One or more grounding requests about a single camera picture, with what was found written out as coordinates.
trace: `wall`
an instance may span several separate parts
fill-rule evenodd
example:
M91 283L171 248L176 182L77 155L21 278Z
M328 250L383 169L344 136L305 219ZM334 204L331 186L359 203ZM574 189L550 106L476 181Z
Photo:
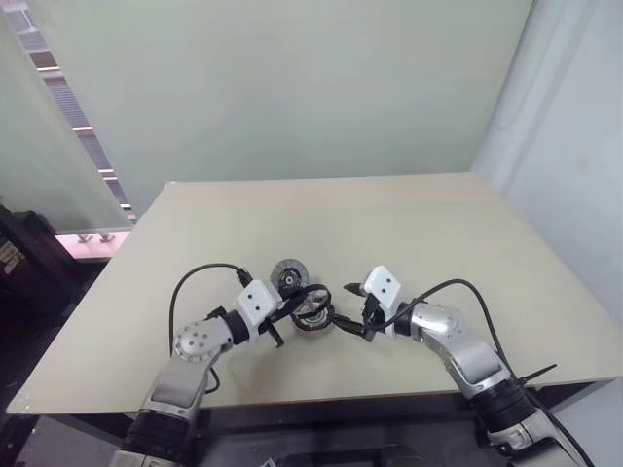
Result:
M28 4L141 215L170 180L468 170L531 0Z
M623 320L621 24L619 0L538 2L474 163L613 325ZM596 465L623 465L620 380L560 417Z

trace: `black cable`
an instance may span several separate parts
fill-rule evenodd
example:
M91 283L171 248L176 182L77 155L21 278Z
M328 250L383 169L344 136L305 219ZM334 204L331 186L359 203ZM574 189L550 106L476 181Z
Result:
M212 373L212 376L214 377L214 387L212 387L211 389L205 389L205 392L203 393L203 395L212 394L213 392L218 391L218 388L221 387L221 379L216 374L216 370L214 370L214 367L210 368L210 372Z
M186 272L182 276L181 279L179 279L179 282L177 282L177 285L173 289L173 295L171 295L171 302L168 306L168 352L171 355L173 354L173 324L174 324L173 319L175 317L175 301L177 300L177 294L179 294L179 290L182 288L182 285L184 285L184 282L186 282L186 280L190 276L199 272L200 270L214 269L214 268L229 268L229 269L235 270L236 272L242 269L236 265L230 265L229 263L209 263L207 265L201 265L201 266L197 266L196 268L192 268L191 270Z
M175 319L175 302L177 300L177 294L179 294L179 291L182 288L182 285L184 285L184 282L186 282L186 280L189 277L191 277L193 274L195 274L196 272L199 272L200 270L216 269L216 268L233 269L236 271L238 277L240 277L242 274L245 273L243 268L239 268L238 266L231 265L229 263L209 263L207 265L197 266L196 268L189 270L182 276L181 279L179 279L179 281L177 282L177 285L175 286L175 289L173 289L173 294L171 295L171 302L168 306L168 351L171 355L173 354L173 325L174 325L174 319ZM221 379L216 374L216 370L214 370L214 367L210 368L210 372L212 373L212 376L214 377L215 385L211 389L206 389L205 394L211 394L213 392L216 392L218 388L221 387Z
M485 299L483 299L483 296L480 294L478 289L471 282L468 282L465 279L450 279L450 280L446 280L446 281L444 281L444 282L442 282L440 284L437 284L434 287L428 289L426 292L424 292L420 296L415 297L414 299L412 299L409 302L408 305L403 307L398 313L396 313L394 316L389 318L385 323L377 324L377 325L365 324L364 323L364 326L365 326L366 329L369 329L369 330L372 330L372 331L383 330L386 327L388 327L388 326L392 325L393 323L395 323L398 319L400 319L405 314L411 312L413 310L413 308L416 307L417 304L423 302L428 297L430 297L432 294L435 294L435 293L439 292L440 290L445 289L446 287L449 287L449 286L454 285L454 284L459 284L459 285L463 285L463 286L467 287L476 296L476 299L478 300L478 304L480 304L481 309L483 309L483 312L485 313L485 319L487 320L487 326L489 327L489 332L491 333L491 336L494 339L495 350L497 351L497 354L499 355L499 358L501 358L501 360L504 363L506 363L506 356L504 355L504 352L502 350L502 347L501 347L501 344L499 342L499 339L497 338L497 333L495 332L494 322L491 319L491 315L489 314L489 309L487 308L487 304L485 303Z
M499 356L500 360L502 362L504 362L504 365L506 365L506 367L508 368L508 371L510 372L511 376L513 378L517 379L517 376L513 372L510 364L508 363L508 360L506 359L506 355L504 354L504 350L502 349L501 342L499 341L499 338L497 337L497 332L495 331L495 325L494 325L494 322L493 322L493 320L491 318L491 315L489 313L489 309L487 308L487 304L485 303L485 299L483 299L483 296L480 294L478 289L476 289L476 287L473 284L471 284L470 282L468 282L468 281L466 281L464 279L450 279L450 280L446 280L445 282L442 282L442 283L440 283L440 284L438 284L438 285L428 289L426 292L424 292L420 296L415 297L413 300L411 300L409 302L408 305L406 305L398 313L396 313L394 316L392 316L390 319L388 319L385 323L380 324L380 325L364 325L364 326L365 326L366 329L370 329L370 330L373 330L373 331L380 331L382 329L385 329L387 326L390 326L393 323L395 323L400 317L402 317L403 315L405 315L408 312L410 312L411 310L413 310L413 308L417 304L421 303L426 298L430 297L432 294L434 294L436 292L439 292L440 290L442 290L442 289L444 289L444 288L446 288L446 287L448 287L450 285L453 285L453 284L464 285L465 287L467 287L476 296L476 299L478 300L478 303L480 304L480 307L483 310L483 313L485 315L485 320L487 321L487 327L489 328L489 333L491 334L491 337L494 340L495 351L497 352L497 355ZM541 409L543 411L543 413L545 413L545 416L547 416L547 418L549 418L549 420L554 424L554 426L556 426L556 428L558 428L561 431L561 433L563 433L567 437L567 439L573 445L575 450L577 450L577 452L580 454L580 457L582 457L582 460L586 463L586 465L588 467L595 467L595 464L590 459L588 454L584 451L582 446L575 440L575 438L573 438L573 436L567 431L567 429L565 428L563 423L561 423L561 421L558 418L556 418L556 416L549 409L547 409L536 398L536 396L534 396L528 390L526 390L526 393L527 393L528 398L530 399L530 401L534 405L536 405L539 409Z

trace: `floor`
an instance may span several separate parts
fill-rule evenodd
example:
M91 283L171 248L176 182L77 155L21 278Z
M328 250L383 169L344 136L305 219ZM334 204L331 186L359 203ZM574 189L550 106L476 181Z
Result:
M362 426L340 430L297 430L263 434L230 435L215 440L200 440L199 467L247 466L259 467L269 458L275 465L308 466L292 463L292 454L374 449L392 446L409 449L419 456L388 463L388 466L426 467L501 467L504 460L491 449L478 449L474 441L473 424L468 421L444 423L392 424ZM51 418L41 417L24 446L19 458L20 467L105 467L117 447L111 443L70 428ZM417 459L422 457L426 463ZM340 464L347 467L373 465L371 462Z

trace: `table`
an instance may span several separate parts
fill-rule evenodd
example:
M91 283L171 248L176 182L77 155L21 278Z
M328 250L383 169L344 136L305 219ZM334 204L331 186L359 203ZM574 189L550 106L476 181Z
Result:
M166 362L167 307L177 280L224 261L268 278L284 258L329 286L339 312L362 302L341 287L387 266L414 295L451 277L487 300L514 370L559 367L539 384L621 376L621 330L589 291L478 174L319 180L170 183L135 226L9 406L10 413L110 413L138 409ZM187 282L176 323L229 305L231 271ZM469 292L435 301L461 308L491 342ZM332 401L455 391L437 357L407 339L372 344L335 329L301 336L277 325L216 365L222 387L205 407Z

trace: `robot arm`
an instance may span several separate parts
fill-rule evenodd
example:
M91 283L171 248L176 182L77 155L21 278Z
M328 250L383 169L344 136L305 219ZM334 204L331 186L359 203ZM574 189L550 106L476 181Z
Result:
M383 266L372 270L360 292L366 297L364 323L393 319L387 334L411 337L441 358L483 420L492 445L511 457L509 465L588 467L569 438L534 406L498 354L465 325L459 310L417 303L401 313L408 306L401 300L402 285Z
M234 345L255 341L282 300L275 288L251 281L234 309L187 324L175 336L173 353L150 389L111 467L177 467L218 358Z

